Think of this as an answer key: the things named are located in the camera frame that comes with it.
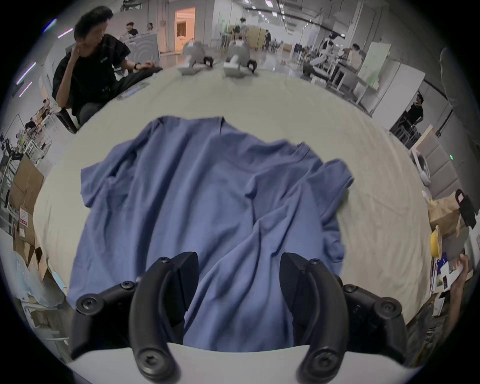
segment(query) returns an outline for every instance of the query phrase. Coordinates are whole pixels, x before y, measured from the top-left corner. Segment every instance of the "paper bag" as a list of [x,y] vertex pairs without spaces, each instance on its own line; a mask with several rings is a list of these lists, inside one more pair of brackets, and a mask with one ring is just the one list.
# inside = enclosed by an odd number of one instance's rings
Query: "paper bag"
[[460,216],[460,207],[455,199],[455,192],[439,200],[430,200],[428,217],[432,230],[438,226],[443,238],[460,232],[465,222]]

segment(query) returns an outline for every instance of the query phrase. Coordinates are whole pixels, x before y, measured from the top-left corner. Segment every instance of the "t-shirt sleeve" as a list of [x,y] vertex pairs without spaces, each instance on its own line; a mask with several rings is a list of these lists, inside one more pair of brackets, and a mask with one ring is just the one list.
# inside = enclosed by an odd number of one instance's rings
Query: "t-shirt sleeve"
[[130,53],[130,50],[128,47],[122,43],[120,40],[113,38],[113,58],[112,58],[112,64],[114,67],[119,65],[123,59],[125,59],[126,56]]
[[68,58],[65,57],[63,58],[57,69],[55,70],[55,74],[53,75],[53,84],[52,84],[52,97],[57,100],[57,92],[59,91],[60,88],[60,83],[63,79],[63,75],[65,74],[65,71],[67,69],[67,63],[68,63]]

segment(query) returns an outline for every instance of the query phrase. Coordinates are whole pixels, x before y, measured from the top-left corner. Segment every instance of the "black t-shirt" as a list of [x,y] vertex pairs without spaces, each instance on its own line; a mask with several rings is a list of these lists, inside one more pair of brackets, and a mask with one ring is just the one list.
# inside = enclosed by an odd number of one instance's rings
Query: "black t-shirt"
[[36,124],[35,124],[34,121],[29,121],[27,124],[25,124],[25,128],[27,128],[27,129],[28,128],[32,129],[32,128],[35,128],[35,127],[36,127]]
[[408,121],[412,124],[420,118],[423,117],[423,107],[421,105],[413,104],[407,112]]
[[[92,55],[78,58],[73,68],[68,96],[72,115],[77,116],[86,103],[106,103],[110,100],[110,87],[116,81],[112,65],[118,67],[129,53],[130,50],[125,44],[111,35],[104,35]],[[71,55],[72,53],[69,52],[55,70],[52,92],[54,99],[57,98],[57,92]]]

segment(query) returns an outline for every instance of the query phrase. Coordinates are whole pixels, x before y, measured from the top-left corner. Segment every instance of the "blue t-shirt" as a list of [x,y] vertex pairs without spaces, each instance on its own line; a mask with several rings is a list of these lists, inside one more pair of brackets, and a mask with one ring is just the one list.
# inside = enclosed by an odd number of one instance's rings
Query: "blue t-shirt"
[[305,144],[264,143],[222,118],[152,121],[81,173],[91,207],[68,300],[135,281],[159,257],[195,251],[200,280],[184,344],[252,352],[293,345],[278,278],[283,252],[339,274],[335,209],[352,183]]

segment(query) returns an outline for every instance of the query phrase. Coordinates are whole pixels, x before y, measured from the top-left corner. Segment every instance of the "ceiling light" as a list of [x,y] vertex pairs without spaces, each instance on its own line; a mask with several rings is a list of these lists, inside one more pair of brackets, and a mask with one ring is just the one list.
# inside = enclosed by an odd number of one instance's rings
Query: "ceiling light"
[[56,22],[57,22],[57,19],[53,19],[53,20],[45,27],[45,29],[43,30],[43,32],[45,32],[45,31],[49,30],[51,27],[53,27]]
[[22,91],[22,93],[20,93],[20,95],[19,95],[18,97],[22,97],[22,95],[24,94],[24,92],[25,92],[25,91],[27,90],[27,88],[28,88],[29,86],[31,86],[31,85],[32,85],[32,82],[29,82],[28,85],[24,88],[24,90]]
[[23,73],[23,75],[20,76],[20,79],[18,79],[18,81],[17,81],[17,83],[16,83],[17,85],[20,84],[20,81],[22,81],[22,79],[25,77],[25,75],[26,75],[33,67],[35,67],[35,64],[36,64],[36,62],[34,62],[32,65],[30,65],[30,67],[28,67],[28,69]]
[[62,36],[65,36],[67,33],[73,31],[73,28],[67,29],[65,32],[57,36],[57,39],[61,38]]

